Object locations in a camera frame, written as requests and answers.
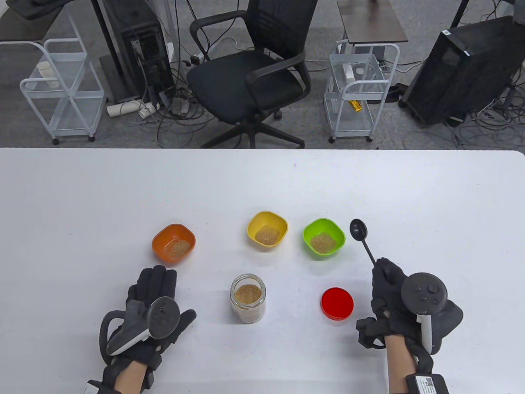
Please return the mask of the person's right hand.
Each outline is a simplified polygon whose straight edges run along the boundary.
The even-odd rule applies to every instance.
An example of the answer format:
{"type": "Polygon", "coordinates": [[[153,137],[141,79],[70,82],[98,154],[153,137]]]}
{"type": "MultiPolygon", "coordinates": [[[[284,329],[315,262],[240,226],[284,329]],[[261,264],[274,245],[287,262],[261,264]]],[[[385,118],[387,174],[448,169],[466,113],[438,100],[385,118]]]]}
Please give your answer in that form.
{"type": "Polygon", "coordinates": [[[384,349],[387,336],[401,335],[426,369],[431,369],[432,356],[440,351],[443,339],[463,320],[462,309],[448,298],[437,276],[407,276],[386,258],[378,259],[372,270],[371,308],[374,317],[356,322],[359,343],[384,349]]]}

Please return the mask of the person's left hand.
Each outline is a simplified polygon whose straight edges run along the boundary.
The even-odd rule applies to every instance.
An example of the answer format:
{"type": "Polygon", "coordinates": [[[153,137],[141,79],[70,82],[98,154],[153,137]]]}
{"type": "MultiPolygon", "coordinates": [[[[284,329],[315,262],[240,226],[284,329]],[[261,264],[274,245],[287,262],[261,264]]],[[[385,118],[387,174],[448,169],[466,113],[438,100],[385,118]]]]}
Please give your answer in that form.
{"type": "Polygon", "coordinates": [[[156,370],[163,353],[196,318],[195,310],[181,312],[176,304],[176,270],[162,265],[145,268],[136,284],[128,289],[125,310],[107,313],[123,323],[108,335],[108,325],[100,330],[101,354],[107,364],[128,366],[131,362],[156,370]]]}

